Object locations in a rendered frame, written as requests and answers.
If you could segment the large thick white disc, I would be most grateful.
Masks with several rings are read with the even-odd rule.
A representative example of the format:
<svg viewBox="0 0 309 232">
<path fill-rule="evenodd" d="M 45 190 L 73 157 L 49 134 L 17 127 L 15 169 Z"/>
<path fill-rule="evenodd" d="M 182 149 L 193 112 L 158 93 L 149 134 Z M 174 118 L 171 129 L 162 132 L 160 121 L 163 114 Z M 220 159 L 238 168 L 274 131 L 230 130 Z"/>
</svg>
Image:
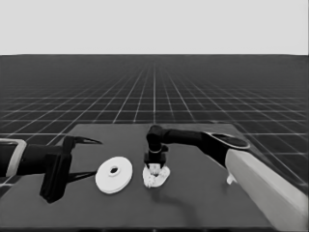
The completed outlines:
<svg viewBox="0 0 309 232">
<path fill-rule="evenodd" d="M 129 159 L 114 157 L 100 165 L 95 181 L 101 192 L 113 194 L 125 188 L 130 182 L 132 175 L 133 167 Z"/>
</svg>

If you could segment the white round carrier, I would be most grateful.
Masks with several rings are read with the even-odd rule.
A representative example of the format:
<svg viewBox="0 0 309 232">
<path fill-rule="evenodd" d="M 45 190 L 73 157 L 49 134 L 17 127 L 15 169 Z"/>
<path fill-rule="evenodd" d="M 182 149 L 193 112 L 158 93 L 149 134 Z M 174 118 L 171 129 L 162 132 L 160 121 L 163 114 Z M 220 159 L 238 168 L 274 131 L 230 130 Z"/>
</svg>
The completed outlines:
<svg viewBox="0 0 309 232">
<path fill-rule="evenodd" d="M 142 172 L 142 177 L 143 177 L 143 181 L 145 180 L 145 179 L 147 179 L 149 176 L 153 176 L 154 177 L 154 179 L 155 179 L 155 182 L 154 182 L 154 185 L 152 186 L 152 188 L 158 188 L 158 187 L 161 187 L 164 183 L 165 183 L 165 181 L 168 179 L 168 177 L 170 176 L 168 176 L 167 178 L 163 178 L 162 176 L 160 176 L 160 172 L 158 173 L 158 174 L 156 174 L 156 175 L 154 175 L 154 174 L 150 174 L 150 175 L 145 175 L 143 172 Z"/>
</svg>

